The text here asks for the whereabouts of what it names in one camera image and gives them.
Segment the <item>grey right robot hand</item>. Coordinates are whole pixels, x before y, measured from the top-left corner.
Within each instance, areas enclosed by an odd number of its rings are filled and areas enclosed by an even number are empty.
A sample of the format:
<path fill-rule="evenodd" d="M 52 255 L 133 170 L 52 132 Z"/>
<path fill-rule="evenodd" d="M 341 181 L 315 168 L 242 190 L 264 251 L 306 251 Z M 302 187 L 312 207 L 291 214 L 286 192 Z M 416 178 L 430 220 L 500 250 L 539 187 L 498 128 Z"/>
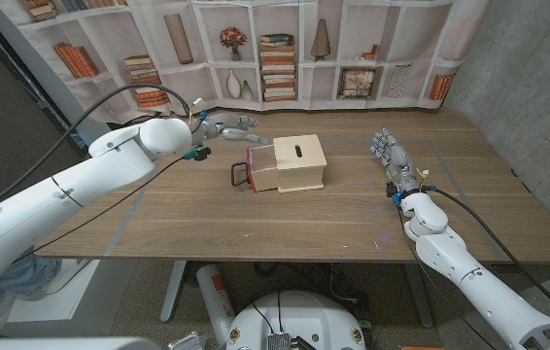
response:
<path fill-rule="evenodd" d="M 385 167 L 388 178 L 387 197 L 396 195 L 404 198 L 421 190 L 412 158 L 388 129 L 384 128 L 374 135 L 370 152 Z"/>

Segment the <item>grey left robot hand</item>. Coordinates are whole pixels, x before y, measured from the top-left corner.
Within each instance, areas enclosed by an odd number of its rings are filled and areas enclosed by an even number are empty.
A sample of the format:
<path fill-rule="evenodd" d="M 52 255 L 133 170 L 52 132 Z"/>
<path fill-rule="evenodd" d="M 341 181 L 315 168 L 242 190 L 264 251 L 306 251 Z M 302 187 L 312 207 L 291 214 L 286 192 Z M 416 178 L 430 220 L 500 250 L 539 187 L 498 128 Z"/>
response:
<path fill-rule="evenodd" d="M 192 145 L 203 144 L 208 139 L 220 135 L 227 141 L 249 141 L 268 145 L 269 141 L 249 132 L 250 127 L 258 126 L 258 121 L 233 112 L 223 112 L 205 117 L 194 116 L 189 122 Z"/>

